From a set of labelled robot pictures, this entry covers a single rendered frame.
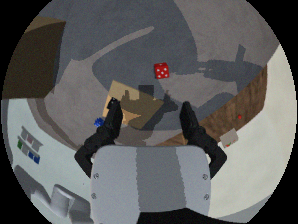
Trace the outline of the black die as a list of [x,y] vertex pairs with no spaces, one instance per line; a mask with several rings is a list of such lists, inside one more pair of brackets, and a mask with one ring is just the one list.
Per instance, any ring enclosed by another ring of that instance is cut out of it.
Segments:
[[[111,100],[109,101],[108,105],[107,105],[107,109],[108,110],[111,109],[111,105],[113,104],[114,101],[119,101],[119,100],[117,100],[114,97],[112,97]],[[120,101],[119,101],[119,103],[120,103]]]

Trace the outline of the blue die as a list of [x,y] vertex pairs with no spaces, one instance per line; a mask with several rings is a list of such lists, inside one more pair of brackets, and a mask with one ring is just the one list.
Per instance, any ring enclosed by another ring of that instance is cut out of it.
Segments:
[[100,125],[103,125],[103,124],[104,124],[104,121],[103,121],[101,118],[96,119],[96,120],[95,120],[95,123],[94,123],[94,125],[95,125],[96,127],[98,127],[98,126],[100,126]]

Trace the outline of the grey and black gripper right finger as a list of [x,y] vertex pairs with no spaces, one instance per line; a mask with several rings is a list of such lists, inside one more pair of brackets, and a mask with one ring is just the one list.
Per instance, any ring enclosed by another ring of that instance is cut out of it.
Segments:
[[189,101],[183,102],[179,118],[183,137],[188,139],[186,145],[199,146],[209,155],[211,159],[209,164],[210,178],[212,179],[226,162],[227,155],[218,146],[217,141],[206,133],[206,129],[199,126],[196,115],[194,115],[195,112],[192,110]]

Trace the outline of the red die with white pips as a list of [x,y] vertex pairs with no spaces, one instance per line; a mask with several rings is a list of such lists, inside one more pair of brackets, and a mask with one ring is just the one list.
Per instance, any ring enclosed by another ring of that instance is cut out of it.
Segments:
[[154,64],[157,79],[169,78],[169,69],[167,63]]

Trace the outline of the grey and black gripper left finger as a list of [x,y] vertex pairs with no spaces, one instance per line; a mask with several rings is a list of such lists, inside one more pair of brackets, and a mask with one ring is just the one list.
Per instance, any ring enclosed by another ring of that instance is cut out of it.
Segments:
[[91,157],[100,147],[115,144],[114,139],[119,137],[122,120],[123,113],[120,103],[114,101],[107,113],[104,124],[99,126],[96,133],[87,138],[84,145],[75,153],[75,160],[90,179],[93,165]]

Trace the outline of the tan flat mat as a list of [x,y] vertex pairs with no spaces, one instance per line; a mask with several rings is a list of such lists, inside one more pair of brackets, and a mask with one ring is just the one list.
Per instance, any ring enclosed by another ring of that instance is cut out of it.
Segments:
[[104,117],[106,117],[109,111],[106,107],[112,97],[120,101],[123,112],[122,123],[139,129],[164,104],[163,101],[153,96],[113,80],[103,111]]

